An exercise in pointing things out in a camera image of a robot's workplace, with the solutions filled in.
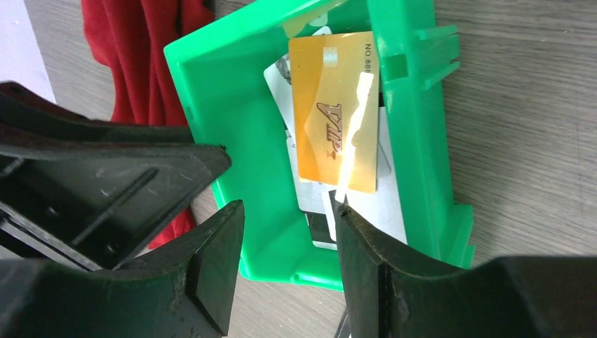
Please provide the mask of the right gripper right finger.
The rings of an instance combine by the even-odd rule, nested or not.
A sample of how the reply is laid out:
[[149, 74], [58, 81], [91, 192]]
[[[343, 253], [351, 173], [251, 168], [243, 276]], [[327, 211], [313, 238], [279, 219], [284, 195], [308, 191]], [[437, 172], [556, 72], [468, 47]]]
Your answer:
[[353, 337], [595, 337], [596, 258], [502, 256], [471, 270], [334, 206]]

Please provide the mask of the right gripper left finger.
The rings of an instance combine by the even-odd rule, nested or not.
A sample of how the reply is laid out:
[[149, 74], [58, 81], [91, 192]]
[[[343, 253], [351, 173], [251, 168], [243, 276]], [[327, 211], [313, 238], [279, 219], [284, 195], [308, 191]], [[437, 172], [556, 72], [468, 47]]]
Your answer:
[[1, 262], [2, 337], [224, 337], [245, 223], [232, 201], [115, 270]]

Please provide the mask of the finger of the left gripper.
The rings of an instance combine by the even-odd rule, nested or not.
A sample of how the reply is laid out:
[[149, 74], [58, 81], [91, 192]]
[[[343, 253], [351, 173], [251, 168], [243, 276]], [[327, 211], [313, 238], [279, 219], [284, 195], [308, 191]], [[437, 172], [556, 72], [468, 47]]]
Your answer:
[[1, 257], [114, 269], [231, 164], [188, 127], [92, 120], [1, 84]]

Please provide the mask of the green plastic bin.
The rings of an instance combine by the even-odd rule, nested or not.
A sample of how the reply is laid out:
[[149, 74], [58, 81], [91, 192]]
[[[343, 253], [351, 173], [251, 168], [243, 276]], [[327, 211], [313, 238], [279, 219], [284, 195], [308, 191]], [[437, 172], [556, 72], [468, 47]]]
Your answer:
[[223, 145], [232, 166], [212, 186], [244, 202], [239, 271], [247, 279], [341, 291], [337, 253], [313, 245], [299, 210], [285, 128], [264, 70], [293, 37], [325, 19], [335, 33], [371, 31], [397, 169], [407, 243], [469, 268], [473, 210], [453, 196], [442, 80], [458, 69], [455, 25], [433, 1], [254, 1], [164, 49], [195, 140]]

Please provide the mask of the gold credit card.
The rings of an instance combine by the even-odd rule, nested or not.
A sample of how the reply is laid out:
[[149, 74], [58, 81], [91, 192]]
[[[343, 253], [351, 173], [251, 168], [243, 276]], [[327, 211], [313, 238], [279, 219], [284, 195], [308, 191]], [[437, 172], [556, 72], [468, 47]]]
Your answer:
[[289, 41], [298, 176], [337, 189], [377, 189], [379, 59], [374, 35]]

